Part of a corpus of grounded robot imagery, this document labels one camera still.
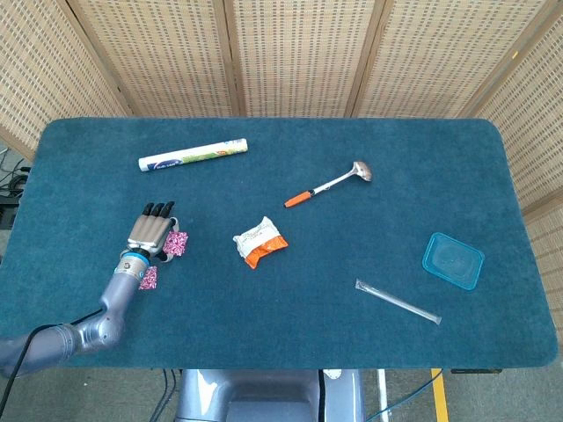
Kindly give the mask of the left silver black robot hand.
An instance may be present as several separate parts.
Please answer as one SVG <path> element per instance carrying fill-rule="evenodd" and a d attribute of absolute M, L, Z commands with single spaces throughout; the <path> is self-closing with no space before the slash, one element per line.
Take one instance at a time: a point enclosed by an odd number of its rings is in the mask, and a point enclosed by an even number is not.
<path fill-rule="evenodd" d="M 166 239 L 170 233 L 179 233 L 179 220 L 170 216 L 174 201 L 166 203 L 148 203 L 131 229 L 127 246 L 120 257 L 133 252 L 151 260 L 158 258 L 167 263 L 173 260 L 171 252 L 165 252 Z"/>

